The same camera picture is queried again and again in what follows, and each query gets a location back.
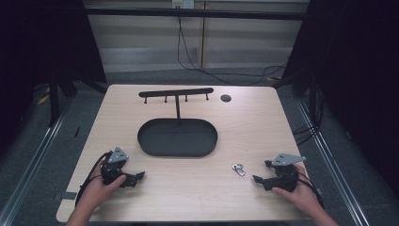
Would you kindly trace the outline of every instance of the wooden table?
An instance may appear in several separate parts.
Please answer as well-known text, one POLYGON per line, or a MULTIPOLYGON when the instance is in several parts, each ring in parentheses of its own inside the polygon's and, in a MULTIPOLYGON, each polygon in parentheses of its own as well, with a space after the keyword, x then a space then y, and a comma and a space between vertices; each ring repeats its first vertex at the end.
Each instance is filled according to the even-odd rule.
MULTIPOLYGON (((136 187, 119 188, 96 209, 91 221, 202 222, 306 218, 293 205, 256 184, 252 175, 275 177, 264 160, 279 153, 299 155, 279 97, 272 88, 212 87, 214 92, 181 97, 182 118, 203 119, 217 130, 214 151, 204 157, 155 157, 137 141, 140 126, 155 118, 175 118, 174 98, 144 99, 140 91, 197 89, 193 86, 113 85, 108 89, 67 191, 79 186, 95 161, 120 146, 130 158, 123 171, 146 171, 136 187), (222 102, 223 94, 231 96, 222 102), (243 164, 239 176, 231 166, 243 164)), ((74 201, 62 201, 56 218, 65 222, 74 201)))

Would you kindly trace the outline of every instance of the gray carpet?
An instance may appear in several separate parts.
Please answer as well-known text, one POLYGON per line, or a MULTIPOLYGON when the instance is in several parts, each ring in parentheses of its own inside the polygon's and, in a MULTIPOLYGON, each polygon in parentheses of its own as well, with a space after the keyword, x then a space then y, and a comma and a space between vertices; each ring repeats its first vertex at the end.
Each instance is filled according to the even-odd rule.
MULTIPOLYGON (((209 70, 224 73, 262 74, 263 69, 226 69, 209 70)), ((273 74, 279 76, 281 71, 273 74)), ((243 75, 220 75, 235 85, 247 85, 258 81, 259 77, 243 75)), ((226 85, 209 74, 188 70, 173 70, 142 73, 110 73, 108 84, 182 84, 182 85, 226 85)), ((269 86, 264 78, 256 86, 269 86)), ((56 221, 56 211, 60 204, 53 197, 57 192, 65 191, 72 176, 79 155, 88 138, 88 133, 95 120, 103 95, 86 85, 76 83, 78 93, 68 100, 61 98, 61 105, 71 101, 65 119, 53 141, 45 159, 35 176, 24 201, 18 210, 12 225, 62 225, 56 221)), ((292 130, 303 126, 303 120, 293 97, 291 87, 278 89, 278 94, 292 130)), ((32 103, 22 122, 20 133, 9 147, 8 155, 1 160, 0 190, 1 207, 4 207, 12 194, 19 178, 34 155, 41 139, 46 133, 50 119, 49 103, 32 103)), ((378 176, 361 154, 359 147, 347 138, 338 119, 325 107, 321 132, 341 168, 343 175, 356 198, 359 200, 370 225, 398 225, 399 204, 389 188, 378 176)), ((299 151, 307 157, 305 165, 312 181, 323 190, 323 200, 327 211, 341 225, 356 225, 352 219, 340 191, 337 189, 322 155, 315 142, 310 139, 299 146, 299 151)), ((229 225, 313 225, 309 221, 299 222, 253 222, 229 223, 229 225)))

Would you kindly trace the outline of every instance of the power outlet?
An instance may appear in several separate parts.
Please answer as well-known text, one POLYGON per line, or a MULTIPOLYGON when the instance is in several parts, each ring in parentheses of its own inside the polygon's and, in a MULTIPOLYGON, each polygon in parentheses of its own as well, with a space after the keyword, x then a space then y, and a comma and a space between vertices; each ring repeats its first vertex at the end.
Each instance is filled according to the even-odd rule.
POLYGON ((194 0, 183 0, 183 8, 194 9, 194 0))
POLYGON ((172 0, 172 8, 183 8, 183 0, 172 0))

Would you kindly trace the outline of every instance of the gray floor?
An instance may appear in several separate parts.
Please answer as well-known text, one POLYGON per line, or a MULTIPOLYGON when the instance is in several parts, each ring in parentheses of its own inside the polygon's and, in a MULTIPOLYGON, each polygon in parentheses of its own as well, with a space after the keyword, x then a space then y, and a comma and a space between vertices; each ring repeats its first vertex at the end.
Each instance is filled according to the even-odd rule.
MULTIPOLYGON (((214 69, 211 71, 261 74, 263 69, 214 69)), ((108 84, 226 85, 209 74, 188 70, 109 73, 107 78, 108 84)), ((259 79, 259 77, 242 75, 220 75, 219 78, 226 79, 235 85, 246 85, 259 79)), ((269 86, 270 84, 266 79, 263 79, 257 86, 269 86)), ((78 87, 76 97, 65 98, 61 95, 61 106, 67 103, 70 103, 70 106, 65 113, 64 121, 56 134, 56 138, 48 153, 44 156, 38 173, 31 175, 33 182, 29 186, 21 206, 17 209, 12 225, 62 225, 56 221, 56 211, 60 202, 53 200, 53 198, 56 193, 65 191, 104 97, 101 93, 83 84, 77 83, 76 86, 78 87)), ((35 105, 43 92, 44 90, 40 90, 35 93, 35 101, 24 117, 18 137, 9 147, 6 157, 1 159, 1 208, 5 207, 48 130, 49 103, 35 105)), ((292 130, 303 126, 305 121, 300 114, 297 99, 291 93, 291 87, 286 86, 278 89, 278 94, 292 130)), ((347 138, 339 120, 328 110, 328 107, 325 109, 321 133, 370 225, 398 225, 399 202, 394 198, 378 173, 369 166, 359 147, 347 138)), ((308 159, 305 165, 312 181, 323 190, 323 200, 327 211, 341 225, 356 225, 314 140, 310 139, 300 145, 299 151, 308 159)), ((312 225, 309 221, 229 223, 229 225, 287 224, 312 225)))

